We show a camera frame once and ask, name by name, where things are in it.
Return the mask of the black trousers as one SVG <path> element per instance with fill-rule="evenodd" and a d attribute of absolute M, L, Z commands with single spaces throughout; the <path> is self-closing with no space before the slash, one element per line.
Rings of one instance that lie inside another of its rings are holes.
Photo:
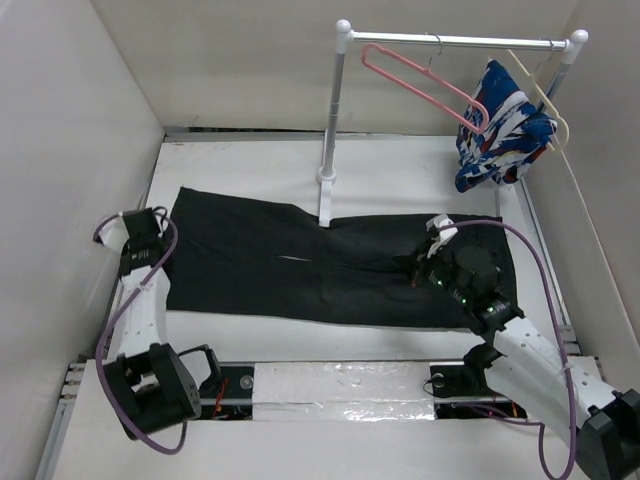
<path fill-rule="evenodd" d="M 471 323 L 461 302 L 405 262 L 427 237 L 424 214 L 323 228 L 291 204 L 183 188 L 171 217 L 170 310 L 409 329 Z"/>

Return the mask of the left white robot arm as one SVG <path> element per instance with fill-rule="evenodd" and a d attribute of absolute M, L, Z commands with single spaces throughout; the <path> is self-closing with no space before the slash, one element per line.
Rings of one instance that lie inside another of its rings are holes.
<path fill-rule="evenodd" d="M 108 391 L 129 438 L 140 439 L 196 419 L 201 396 L 222 387 L 222 371 L 209 362 L 190 372 L 169 344 L 166 328 L 170 280 L 164 269 L 177 238 L 163 207 L 121 212 L 94 239 L 120 254 L 118 278 L 126 296 L 116 311 L 115 359 L 103 366 Z"/>

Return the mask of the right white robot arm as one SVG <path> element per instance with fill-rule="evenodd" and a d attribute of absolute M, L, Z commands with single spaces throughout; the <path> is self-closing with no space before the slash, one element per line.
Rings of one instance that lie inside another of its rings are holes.
<path fill-rule="evenodd" d="M 591 479 L 624 479 L 639 468 L 639 394 L 615 389 L 562 359 L 503 291 L 503 271 L 479 247 L 423 247 L 394 259 L 413 284 L 451 295 L 483 342 L 465 355 L 462 381 L 519 404 L 553 431 Z"/>

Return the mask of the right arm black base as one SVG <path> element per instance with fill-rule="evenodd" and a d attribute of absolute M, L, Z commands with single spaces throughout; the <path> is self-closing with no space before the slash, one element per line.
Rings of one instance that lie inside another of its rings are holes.
<path fill-rule="evenodd" d="M 485 367 L 499 357 L 490 346 L 473 347 L 461 361 L 435 362 L 423 391 L 433 399 L 435 416 L 444 419 L 495 418 L 525 421 L 526 411 L 486 383 Z"/>

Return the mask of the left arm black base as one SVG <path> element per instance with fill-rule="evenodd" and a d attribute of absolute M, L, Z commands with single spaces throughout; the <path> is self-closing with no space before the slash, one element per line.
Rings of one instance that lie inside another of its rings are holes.
<path fill-rule="evenodd" d="M 199 389 L 199 420 L 244 421 L 253 418 L 253 363 L 221 362 L 206 344 L 180 352 L 179 358 Z"/>

